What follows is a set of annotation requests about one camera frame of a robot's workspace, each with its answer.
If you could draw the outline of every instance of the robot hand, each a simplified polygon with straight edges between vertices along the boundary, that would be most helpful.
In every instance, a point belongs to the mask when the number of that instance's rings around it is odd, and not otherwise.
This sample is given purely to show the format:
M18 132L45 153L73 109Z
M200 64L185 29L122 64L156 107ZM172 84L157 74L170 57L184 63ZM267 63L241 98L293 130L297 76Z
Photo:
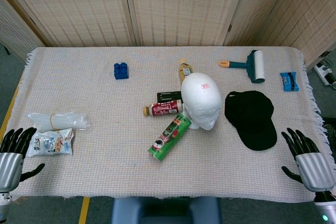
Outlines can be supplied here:
M14 190L20 182L38 174L45 166L45 164L40 164L35 170L22 174L23 161L36 129L29 128L23 133L22 131L22 128L16 132L10 130L0 145L0 223L6 221L12 202L9 192Z
M291 135L282 132L288 147L296 161L300 175L292 173L283 166L285 174L300 183L306 189L315 192L314 203L326 223L336 223L336 197L330 192L336 185L325 156L315 143L300 131L287 128Z

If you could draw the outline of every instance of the yellow bottle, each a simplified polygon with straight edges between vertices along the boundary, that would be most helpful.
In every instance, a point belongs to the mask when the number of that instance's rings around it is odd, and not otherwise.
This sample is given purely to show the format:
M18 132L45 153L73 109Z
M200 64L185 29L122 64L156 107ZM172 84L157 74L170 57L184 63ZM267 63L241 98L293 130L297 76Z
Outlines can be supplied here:
M181 59L180 61L181 65L179 70L179 74L180 74L180 82L182 84L183 80L185 77L187 77L189 74L193 73L193 67L190 66L189 64L185 63L184 59Z

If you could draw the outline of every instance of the lint roller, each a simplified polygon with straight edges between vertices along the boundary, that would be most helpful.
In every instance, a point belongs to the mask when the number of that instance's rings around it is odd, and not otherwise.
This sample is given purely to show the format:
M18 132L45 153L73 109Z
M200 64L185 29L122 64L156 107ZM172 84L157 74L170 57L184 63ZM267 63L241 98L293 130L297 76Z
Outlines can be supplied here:
M265 81L264 54L260 50L252 50L246 63L222 60L218 64L222 68L246 68L247 75L253 83Z

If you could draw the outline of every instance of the blue snack package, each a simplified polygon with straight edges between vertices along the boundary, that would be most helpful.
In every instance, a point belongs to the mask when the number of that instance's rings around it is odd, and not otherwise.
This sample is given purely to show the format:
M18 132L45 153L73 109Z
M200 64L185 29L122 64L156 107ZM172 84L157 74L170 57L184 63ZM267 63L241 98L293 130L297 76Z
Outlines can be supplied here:
M299 87L295 82L296 72L280 73L280 75L284 84L284 91L299 91Z

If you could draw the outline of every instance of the table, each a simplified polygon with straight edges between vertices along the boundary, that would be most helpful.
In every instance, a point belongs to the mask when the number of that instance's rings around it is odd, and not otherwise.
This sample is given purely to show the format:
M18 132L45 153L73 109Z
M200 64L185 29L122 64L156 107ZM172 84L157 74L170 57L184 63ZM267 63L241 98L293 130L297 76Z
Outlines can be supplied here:
M265 56L266 81L253 84L245 70L223 69L219 60L246 61L251 50ZM163 162L147 149L175 117L146 117L142 107L156 93L180 90L180 59L217 83L223 103L231 91L258 90L271 99L277 144L256 152L246 148L224 109L211 131L188 130ZM115 80L113 65L129 65L130 78ZM311 201L313 193L289 179L297 171L281 131L302 130L314 139L335 175L322 121L303 66L289 47L104 47L37 48L28 66L7 129L32 126L29 112L75 111L90 116L91 128L76 131L73 156L27 158L24 171L44 170L20 183L20 196L241 197L279 202ZM280 72L296 71L299 92L283 92Z

